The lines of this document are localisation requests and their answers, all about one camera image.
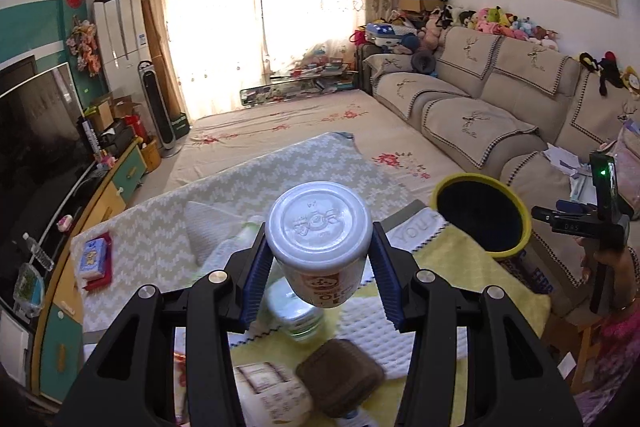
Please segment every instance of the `sofa backrest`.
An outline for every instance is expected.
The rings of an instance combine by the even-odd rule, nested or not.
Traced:
[[[600,94],[600,77],[582,68],[580,82],[567,111],[556,145],[583,161],[605,142],[615,140],[626,120],[640,120],[640,101],[626,89],[607,83],[607,96]]]
[[[478,98],[501,39],[459,26],[444,30],[435,54],[438,77]]]
[[[504,38],[480,98],[519,120],[538,126],[553,143],[575,94],[580,64],[571,57],[533,44]]]

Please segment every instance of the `green drawer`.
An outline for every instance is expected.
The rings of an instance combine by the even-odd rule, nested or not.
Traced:
[[[40,357],[42,394],[59,402],[65,399],[80,371],[81,347],[82,326],[51,305]]]
[[[146,171],[146,164],[138,147],[134,147],[124,163],[113,175],[113,184],[125,203],[129,203],[138,182]]]

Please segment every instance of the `zigzag patterned cloth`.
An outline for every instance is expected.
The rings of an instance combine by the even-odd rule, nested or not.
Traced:
[[[147,200],[72,241],[77,276],[84,243],[104,232],[113,240],[113,282],[91,293],[81,290],[84,332],[108,328],[144,284],[155,284],[162,292],[191,285],[198,266],[184,222],[188,201],[224,204],[238,216],[266,216],[279,195],[311,181],[352,188],[377,221],[413,199],[379,165],[360,155],[353,135],[325,133]]]

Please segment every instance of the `teal wall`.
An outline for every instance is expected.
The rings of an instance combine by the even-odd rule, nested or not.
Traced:
[[[0,63],[58,42],[57,49],[42,57],[36,56],[38,71],[69,62],[80,102],[87,107],[91,100],[107,92],[107,86],[103,74],[92,78],[86,71],[78,71],[77,58],[64,44],[73,28],[74,15],[81,21],[87,19],[85,0],[77,9],[70,7],[66,0],[26,0],[0,9]]]

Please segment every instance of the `yellow bucket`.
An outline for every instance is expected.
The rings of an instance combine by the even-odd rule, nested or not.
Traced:
[[[431,208],[468,233],[494,259],[517,254],[529,242],[531,216],[507,185],[472,172],[444,178],[431,195]]]

